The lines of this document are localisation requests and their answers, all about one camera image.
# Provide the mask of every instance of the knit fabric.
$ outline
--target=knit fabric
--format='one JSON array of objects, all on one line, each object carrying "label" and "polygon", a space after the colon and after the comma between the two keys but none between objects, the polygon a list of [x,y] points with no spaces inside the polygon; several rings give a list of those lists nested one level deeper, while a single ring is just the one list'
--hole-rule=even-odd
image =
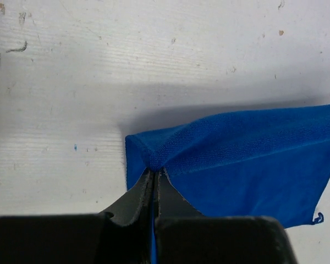
[{"label": "knit fabric", "polygon": [[330,178],[330,105],[222,113],[129,135],[126,159],[128,189],[146,167],[165,167],[206,216],[271,216],[285,228],[319,223],[313,213]]}]

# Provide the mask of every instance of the scratched surface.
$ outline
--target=scratched surface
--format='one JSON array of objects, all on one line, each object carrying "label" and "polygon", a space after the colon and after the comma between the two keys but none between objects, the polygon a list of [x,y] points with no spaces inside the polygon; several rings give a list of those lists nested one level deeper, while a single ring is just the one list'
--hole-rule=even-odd
[{"label": "scratched surface", "polygon": [[[127,134],[323,103],[330,1],[0,1],[0,214],[107,207]],[[330,182],[318,209],[300,263],[330,263]]]}]

